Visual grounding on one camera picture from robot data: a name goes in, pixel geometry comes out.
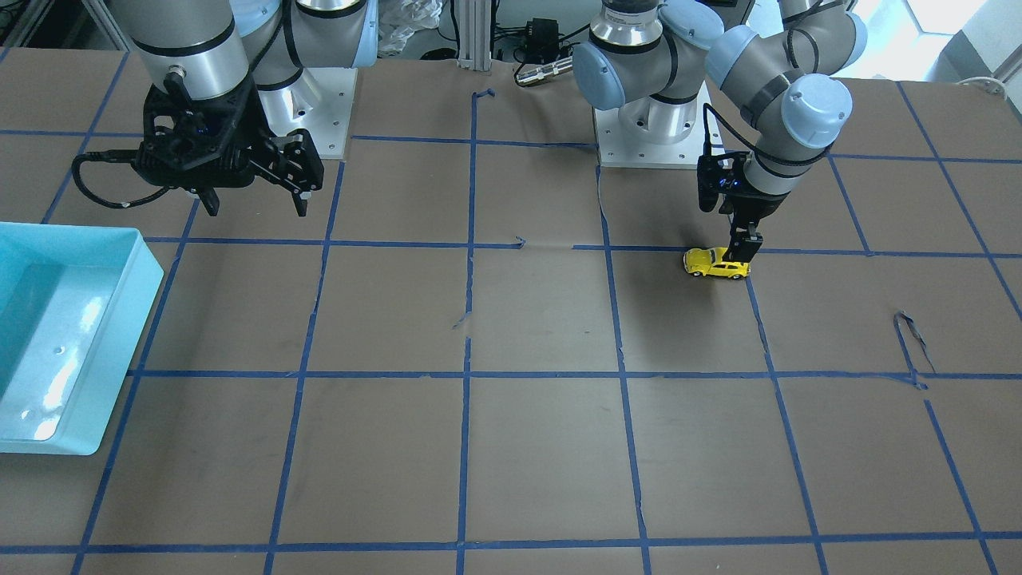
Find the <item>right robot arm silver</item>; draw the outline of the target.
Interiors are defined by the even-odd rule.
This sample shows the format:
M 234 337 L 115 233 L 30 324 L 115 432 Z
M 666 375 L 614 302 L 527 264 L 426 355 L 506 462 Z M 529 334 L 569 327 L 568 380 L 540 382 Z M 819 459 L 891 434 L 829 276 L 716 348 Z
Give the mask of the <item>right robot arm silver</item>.
M 218 214 L 218 189 L 263 179 L 307 214 L 324 182 L 323 157 L 346 139 L 342 93 L 328 95 L 315 69 L 368 68 L 378 54 L 376 1 L 117 1 L 112 18 L 149 71 L 142 142 L 80 154 L 73 178 L 84 196 L 86 161 L 125 164 L 156 192 L 95 203 L 127 210 L 173 189 Z

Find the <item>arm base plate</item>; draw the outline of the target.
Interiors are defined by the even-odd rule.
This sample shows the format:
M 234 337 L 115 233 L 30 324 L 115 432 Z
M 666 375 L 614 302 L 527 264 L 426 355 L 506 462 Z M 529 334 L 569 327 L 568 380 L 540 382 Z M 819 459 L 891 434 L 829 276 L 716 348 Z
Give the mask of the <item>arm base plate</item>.
M 289 86 L 259 92 L 271 131 L 279 137 L 304 129 L 323 160 L 346 159 L 358 70 L 304 69 Z
M 704 126 L 702 110 L 711 102 L 706 83 L 694 101 L 672 105 L 652 97 L 623 108 L 592 111 L 600 165 L 628 169 L 694 170 L 706 137 L 711 151 L 723 151 L 719 125 Z

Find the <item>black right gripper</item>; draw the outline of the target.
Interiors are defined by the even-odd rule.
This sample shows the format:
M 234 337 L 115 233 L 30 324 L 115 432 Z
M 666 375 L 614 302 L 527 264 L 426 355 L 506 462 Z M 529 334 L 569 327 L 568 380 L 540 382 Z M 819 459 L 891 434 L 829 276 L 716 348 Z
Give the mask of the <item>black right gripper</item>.
M 150 88 L 135 172 L 150 184 L 196 190 L 210 217 L 220 210 L 214 187 L 245 187 L 262 177 L 286 189 L 296 214 L 306 217 L 324 175 L 311 132 L 271 135 L 249 75 L 210 99 L 192 95 L 185 80 L 183 71 L 167 71 Z

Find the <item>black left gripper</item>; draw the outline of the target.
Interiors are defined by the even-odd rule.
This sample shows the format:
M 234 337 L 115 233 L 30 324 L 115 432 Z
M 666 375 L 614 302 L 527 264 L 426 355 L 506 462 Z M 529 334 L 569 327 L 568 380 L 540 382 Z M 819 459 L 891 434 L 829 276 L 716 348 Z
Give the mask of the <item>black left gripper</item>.
M 749 152 L 701 154 L 696 178 L 701 211 L 712 212 L 723 197 L 719 212 L 731 215 L 730 241 L 725 260 L 750 263 L 763 245 L 759 221 L 773 214 L 788 193 L 770 194 L 751 183 L 744 172 Z

